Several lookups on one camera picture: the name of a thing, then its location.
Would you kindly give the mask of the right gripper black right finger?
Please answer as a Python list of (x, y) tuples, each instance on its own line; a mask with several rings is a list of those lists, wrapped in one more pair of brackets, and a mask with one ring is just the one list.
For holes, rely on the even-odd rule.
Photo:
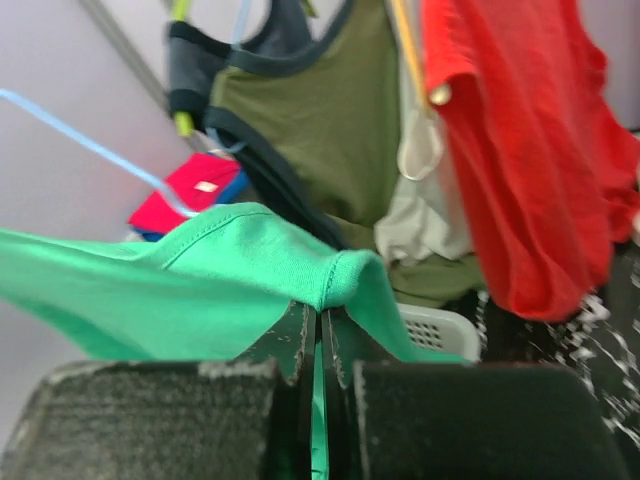
[(332, 479), (626, 479), (593, 396), (562, 367), (403, 363), (320, 316)]

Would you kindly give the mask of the light blue wire hanger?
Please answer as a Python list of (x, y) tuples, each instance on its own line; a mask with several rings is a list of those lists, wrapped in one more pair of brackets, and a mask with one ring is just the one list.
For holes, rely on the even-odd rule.
[(198, 212), (189, 208), (163, 179), (156, 177), (147, 170), (144, 170), (114, 151), (87, 137), (24, 96), (11, 90), (2, 89), (1, 98), (30, 114), (38, 121), (44, 123), (51, 129), (62, 134), (86, 150), (95, 153), (107, 162), (150, 185), (155, 191), (161, 194), (169, 207), (176, 213), (186, 218), (193, 218), (198, 215)]

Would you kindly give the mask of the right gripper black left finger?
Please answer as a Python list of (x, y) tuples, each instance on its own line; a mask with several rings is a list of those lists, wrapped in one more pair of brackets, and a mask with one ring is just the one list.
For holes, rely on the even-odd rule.
[(5, 479), (308, 479), (316, 311), (227, 362), (70, 363), (25, 405)]

